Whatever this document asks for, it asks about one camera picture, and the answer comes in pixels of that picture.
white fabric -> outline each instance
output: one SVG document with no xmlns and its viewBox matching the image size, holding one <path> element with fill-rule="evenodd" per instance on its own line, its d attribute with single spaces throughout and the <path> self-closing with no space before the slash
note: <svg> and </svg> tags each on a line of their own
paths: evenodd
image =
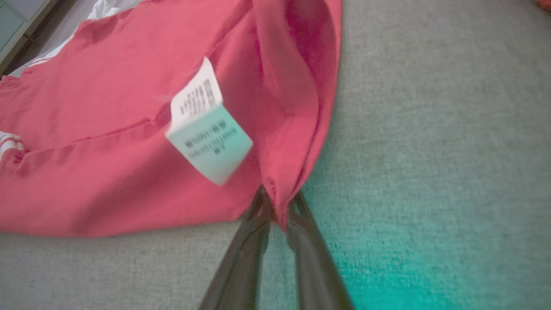
<svg viewBox="0 0 551 310">
<path fill-rule="evenodd" d="M 0 131 L 0 160 L 4 153 L 11 148 L 15 148 L 19 151 L 25 150 L 21 137 L 12 135 L 9 132 Z"/>
<path fill-rule="evenodd" d="M 135 7 L 141 1 L 142 0 L 98 0 L 94 4 L 92 12 L 90 13 L 90 15 L 88 15 L 87 19 L 98 20 L 105 17 L 113 16 L 117 13 Z M 67 40 L 62 42 L 58 47 L 56 47 L 43 57 L 34 59 L 33 63 L 29 67 L 47 62 L 48 60 L 59 54 L 65 44 L 67 44 L 67 42 L 69 42 L 73 38 L 75 32 L 76 30 Z"/>
</svg>

white stripe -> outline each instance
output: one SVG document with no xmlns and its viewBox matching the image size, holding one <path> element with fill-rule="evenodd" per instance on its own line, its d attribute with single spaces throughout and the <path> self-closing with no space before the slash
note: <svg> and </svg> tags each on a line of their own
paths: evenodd
<svg viewBox="0 0 551 310">
<path fill-rule="evenodd" d="M 15 148 L 19 151 L 25 150 L 25 146 L 21 142 L 21 137 L 12 135 L 11 133 L 8 133 L 8 132 L 0 131 L 0 144 L 2 144 L 2 146 L 0 146 L 0 159 L 2 159 L 2 156 L 4 156 L 4 153 L 11 148 Z"/>
<path fill-rule="evenodd" d="M 51 59 L 51 58 L 49 58 L 49 59 L 44 59 L 44 60 L 40 60 L 40 61 L 37 61 L 37 62 L 33 62 L 29 67 L 32 67 L 32 66 L 34 66 L 34 65 L 39 65 L 39 64 L 41 64 L 41 63 L 45 63 L 45 62 L 47 62 L 47 61 L 50 60 L 50 59 Z"/>
<path fill-rule="evenodd" d="M 0 159 L 2 159 L 2 156 L 4 156 L 4 152 L 11 148 L 16 148 L 15 142 L 8 141 L 2 144 L 2 146 L 0 146 Z"/>
</svg>

clothing tag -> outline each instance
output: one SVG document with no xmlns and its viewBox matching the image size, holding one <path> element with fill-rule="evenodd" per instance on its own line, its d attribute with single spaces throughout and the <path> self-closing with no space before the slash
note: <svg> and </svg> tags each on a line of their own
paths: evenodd
<svg viewBox="0 0 551 310">
<path fill-rule="evenodd" d="M 199 72 L 170 103 L 166 138 L 212 182 L 223 185 L 252 147 L 252 140 L 222 105 L 214 69 L 206 57 Z"/>
</svg>

red shirt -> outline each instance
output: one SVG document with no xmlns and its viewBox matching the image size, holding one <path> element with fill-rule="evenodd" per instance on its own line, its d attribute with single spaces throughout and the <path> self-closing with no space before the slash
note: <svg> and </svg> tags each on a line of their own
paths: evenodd
<svg viewBox="0 0 551 310">
<path fill-rule="evenodd" d="M 0 82 L 0 229 L 94 237 L 238 218 L 264 183 L 285 223 L 325 139 L 341 0 L 149 0 L 85 21 Z M 222 187 L 168 142 L 170 100 L 204 56 L 253 148 Z"/>
</svg>

